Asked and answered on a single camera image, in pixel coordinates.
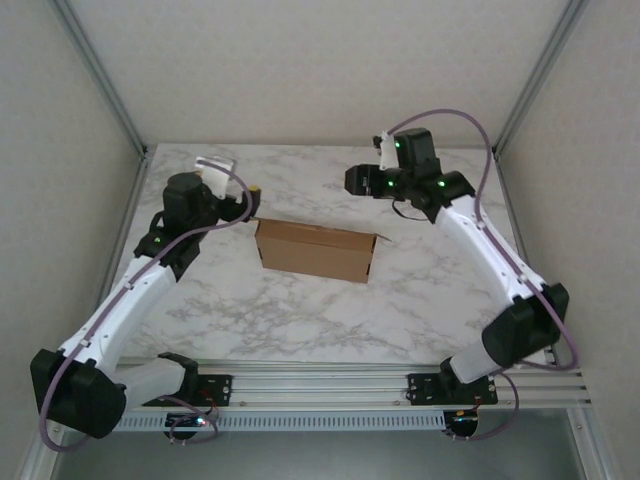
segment white ceiling panel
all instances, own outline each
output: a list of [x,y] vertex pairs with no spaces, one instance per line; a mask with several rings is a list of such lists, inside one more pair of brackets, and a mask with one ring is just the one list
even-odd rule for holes
[[[495,139],[565,0],[74,0],[147,143],[368,144],[420,110]],[[477,145],[460,119],[439,145]]]

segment white robotic arm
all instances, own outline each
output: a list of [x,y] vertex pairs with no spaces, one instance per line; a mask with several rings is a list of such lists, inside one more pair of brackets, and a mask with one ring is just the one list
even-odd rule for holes
[[442,173],[431,133],[423,128],[383,133],[374,137],[374,145],[380,165],[347,170],[346,190],[409,200],[468,255],[501,309],[484,328],[481,340],[441,364],[443,387],[453,392],[555,343],[559,329],[535,293],[541,293],[562,319],[569,300],[566,290],[561,284],[547,286],[504,240],[482,207],[478,218],[474,189],[461,173]]
[[177,393],[189,401],[195,394],[197,363],[181,355],[163,353],[118,372],[116,365],[151,307],[197,257],[207,231],[221,228],[215,227],[219,220],[228,225],[248,221],[258,209],[257,188],[242,184],[246,190],[240,203],[226,195],[228,176],[235,177],[233,163],[198,158],[196,168],[200,172],[168,180],[164,210],[155,215],[135,249],[136,258],[91,318],[57,352],[41,350],[32,360],[36,400],[46,418],[101,438],[128,409],[161,395]]

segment brown cardboard box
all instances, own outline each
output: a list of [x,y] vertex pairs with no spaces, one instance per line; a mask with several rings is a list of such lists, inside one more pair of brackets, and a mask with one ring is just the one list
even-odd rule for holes
[[256,243],[264,268],[367,283],[376,235],[260,219]]

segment white marble tabletop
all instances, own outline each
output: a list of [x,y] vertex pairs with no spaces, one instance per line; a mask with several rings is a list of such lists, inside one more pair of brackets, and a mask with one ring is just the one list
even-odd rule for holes
[[[496,314],[465,254],[435,226],[400,218],[389,201],[343,189],[347,168],[378,161],[366,147],[159,145],[120,275],[162,209],[169,176],[194,170],[196,156],[215,154],[236,159],[244,181],[262,187],[260,217],[377,233],[389,241],[378,240],[365,285],[263,269],[255,223],[209,233],[125,356],[169,350],[200,360],[438,364],[477,340]],[[477,185],[483,151],[438,150],[438,156],[443,171],[460,170]],[[495,172],[483,203],[513,242]]]

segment box flap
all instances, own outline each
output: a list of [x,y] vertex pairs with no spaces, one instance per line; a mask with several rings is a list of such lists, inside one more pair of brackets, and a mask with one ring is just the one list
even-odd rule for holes
[[375,245],[376,235],[318,225],[260,219],[256,239],[260,238],[371,252]]

